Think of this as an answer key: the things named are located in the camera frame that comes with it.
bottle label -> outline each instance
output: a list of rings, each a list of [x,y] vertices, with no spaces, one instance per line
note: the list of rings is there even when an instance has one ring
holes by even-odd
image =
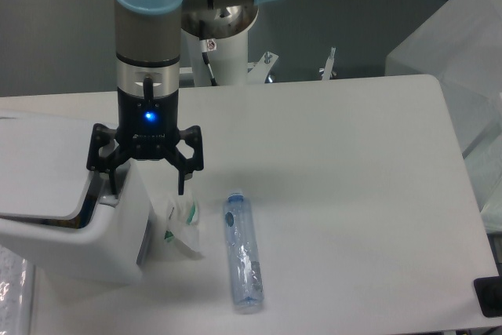
[[[251,273],[253,274],[253,289],[262,293],[264,287],[261,282],[260,262],[251,262]]]

metal bracket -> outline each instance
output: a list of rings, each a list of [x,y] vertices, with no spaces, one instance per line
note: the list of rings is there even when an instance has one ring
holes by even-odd
[[[263,84],[264,82],[269,82],[268,79],[271,75],[271,69],[278,59],[278,55],[267,51],[256,63],[254,68],[248,72],[248,84]]]

crumpled plastic bag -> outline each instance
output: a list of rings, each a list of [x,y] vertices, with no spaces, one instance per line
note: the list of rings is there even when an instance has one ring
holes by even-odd
[[[190,250],[196,253],[201,252],[198,235],[198,203],[191,191],[187,190],[184,195],[173,195],[169,198],[164,239],[166,242],[177,239]]]

black cable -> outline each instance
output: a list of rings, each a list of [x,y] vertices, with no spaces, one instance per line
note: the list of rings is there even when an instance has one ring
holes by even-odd
[[[502,327],[502,326],[492,327],[491,329],[485,331],[481,335],[490,335],[491,333],[494,333],[495,331],[497,331],[500,327]]]
[[[198,23],[198,39],[200,41],[203,41],[205,39],[204,35],[204,21],[199,21]],[[214,77],[213,69],[211,68],[211,63],[209,62],[209,56],[207,55],[207,52],[202,52],[202,59],[204,60],[204,64],[207,66],[208,72],[209,72],[209,79],[211,81],[211,86],[218,86],[218,83],[216,82],[216,78]]]

plastic water bottle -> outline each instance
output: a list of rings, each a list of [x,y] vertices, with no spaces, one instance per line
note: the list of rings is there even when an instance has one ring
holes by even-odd
[[[224,203],[224,227],[232,298],[237,309],[258,308],[264,299],[251,203],[241,192]]]

